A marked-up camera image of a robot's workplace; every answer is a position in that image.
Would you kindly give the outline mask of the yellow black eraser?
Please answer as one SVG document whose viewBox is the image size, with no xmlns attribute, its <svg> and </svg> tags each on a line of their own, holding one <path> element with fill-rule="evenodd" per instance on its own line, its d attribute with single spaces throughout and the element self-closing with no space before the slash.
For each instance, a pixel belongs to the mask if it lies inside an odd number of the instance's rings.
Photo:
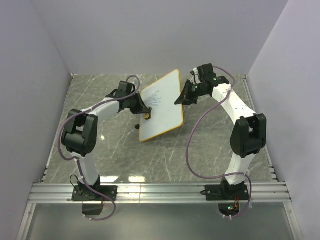
<svg viewBox="0 0 320 240">
<path fill-rule="evenodd" d="M 149 120 L 151 118 L 151 114 L 150 113 L 145 113 L 143 118 L 145 120 Z"/>
</svg>

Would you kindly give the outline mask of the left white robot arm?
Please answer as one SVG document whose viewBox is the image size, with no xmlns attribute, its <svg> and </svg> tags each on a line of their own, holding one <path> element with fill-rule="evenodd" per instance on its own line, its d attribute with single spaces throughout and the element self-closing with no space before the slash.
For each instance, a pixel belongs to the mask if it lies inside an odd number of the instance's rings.
<svg viewBox="0 0 320 240">
<path fill-rule="evenodd" d="M 98 139 L 98 127 L 109 117 L 129 109 L 134 115 L 151 118 L 152 108 L 145 105 L 139 92 L 113 90 L 99 103 L 83 109 L 72 109 L 63 124 L 60 141 L 71 154 L 65 160 L 74 160 L 78 168 L 75 191 L 86 200 L 96 201 L 105 194 L 95 167 L 92 152 Z"/>
</svg>

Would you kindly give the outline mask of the yellow framed whiteboard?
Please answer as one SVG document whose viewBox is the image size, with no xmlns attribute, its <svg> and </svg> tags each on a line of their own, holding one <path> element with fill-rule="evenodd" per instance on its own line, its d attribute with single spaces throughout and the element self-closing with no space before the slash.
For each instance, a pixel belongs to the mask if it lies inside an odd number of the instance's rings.
<svg viewBox="0 0 320 240">
<path fill-rule="evenodd" d="M 178 69 L 161 77 L 142 90 L 141 97 L 151 108 L 150 119 L 140 116 L 139 141 L 146 142 L 181 127 L 184 112 L 175 101 L 181 95 L 180 71 Z"/>
</svg>

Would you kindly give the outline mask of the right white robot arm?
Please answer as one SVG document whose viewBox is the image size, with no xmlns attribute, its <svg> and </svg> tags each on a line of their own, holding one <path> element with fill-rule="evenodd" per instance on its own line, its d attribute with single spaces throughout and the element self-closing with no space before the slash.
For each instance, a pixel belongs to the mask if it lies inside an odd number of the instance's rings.
<svg viewBox="0 0 320 240">
<path fill-rule="evenodd" d="M 187 80 L 175 105 L 197 104 L 198 98 L 209 95 L 215 99 L 230 117 L 233 130 L 230 137 L 232 157 L 229 167 L 217 190 L 208 190 L 207 195 L 215 199 L 235 200 L 240 196 L 248 199 L 245 174 L 254 157 L 266 145 L 267 118 L 249 108 L 233 90 L 225 76 L 210 76 L 193 83 Z"/>
</svg>

